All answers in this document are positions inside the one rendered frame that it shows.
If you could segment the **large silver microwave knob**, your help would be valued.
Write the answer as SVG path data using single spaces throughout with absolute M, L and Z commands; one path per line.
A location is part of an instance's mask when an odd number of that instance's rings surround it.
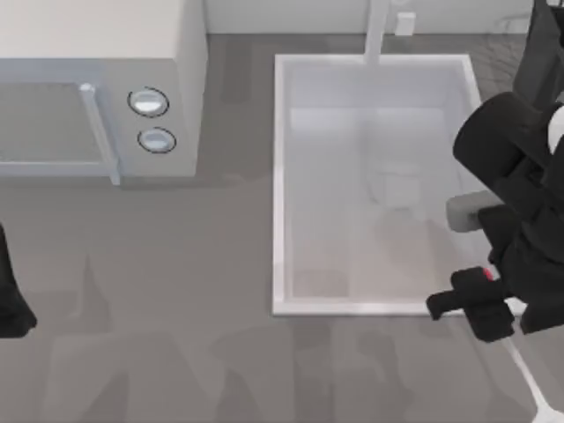
M 162 116 L 170 107 L 168 97 L 154 87 L 129 92 L 127 103 L 133 112 L 147 118 Z

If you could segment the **white sink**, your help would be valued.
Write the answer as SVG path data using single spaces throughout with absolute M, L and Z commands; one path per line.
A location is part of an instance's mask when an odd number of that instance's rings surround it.
M 278 55 L 273 146 L 275 315 L 424 315 L 482 234 L 447 201 L 480 190 L 452 145 L 480 104 L 467 55 Z

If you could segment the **tall white tap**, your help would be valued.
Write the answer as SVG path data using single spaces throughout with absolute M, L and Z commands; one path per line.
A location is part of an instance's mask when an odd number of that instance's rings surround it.
M 399 8 L 399 11 L 395 11 L 397 17 L 399 12 L 408 11 L 407 6 L 411 2 L 412 0 L 368 0 L 367 35 L 363 56 L 365 65 L 375 67 L 379 64 L 390 6 Z

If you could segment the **pale microwave oven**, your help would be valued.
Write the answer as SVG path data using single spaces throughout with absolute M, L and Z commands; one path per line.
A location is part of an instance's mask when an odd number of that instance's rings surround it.
M 203 0 L 0 0 L 0 57 L 100 61 L 121 184 L 196 174 L 208 64 Z M 144 87 L 168 97 L 164 115 L 130 109 L 128 93 Z M 154 127 L 174 134 L 173 151 L 139 146 L 137 134 Z

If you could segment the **white long-handled utensil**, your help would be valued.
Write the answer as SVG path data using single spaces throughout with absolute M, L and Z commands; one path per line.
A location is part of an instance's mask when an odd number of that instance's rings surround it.
M 564 423 L 564 411 L 554 409 L 549 404 L 513 338 L 511 336 L 504 338 L 501 344 L 509 353 L 531 393 L 536 409 L 531 423 Z

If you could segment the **small silver microwave knob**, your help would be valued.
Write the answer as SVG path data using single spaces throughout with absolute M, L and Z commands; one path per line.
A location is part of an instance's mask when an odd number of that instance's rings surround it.
M 151 154 L 167 154 L 177 146 L 174 134 L 161 127 L 140 131 L 137 134 L 137 143 L 143 150 Z

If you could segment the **small white wall box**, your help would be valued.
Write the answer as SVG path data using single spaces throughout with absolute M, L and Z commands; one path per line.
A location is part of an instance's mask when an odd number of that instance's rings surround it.
M 401 11 L 397 14 L 394 34 L 398 37 L 413 36 L 417 15 L 412 11 Z

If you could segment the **pale grey rounded box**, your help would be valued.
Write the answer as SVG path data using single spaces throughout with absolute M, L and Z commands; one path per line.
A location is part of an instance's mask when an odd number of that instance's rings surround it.
M 489 205 L 490 200 L 490 193 L 484 190 L 450 198 L 446 203 L 449 228 L 456 233 L 478 231 L 481 228 L 478 213 Z

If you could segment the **microwave glass door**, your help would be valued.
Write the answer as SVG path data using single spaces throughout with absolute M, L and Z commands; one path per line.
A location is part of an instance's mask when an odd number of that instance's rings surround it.
M 109 179 L 78 90 L 83 83 L 96 87 L 117 153 L 100 61 L 0 57 L 0 178 Z

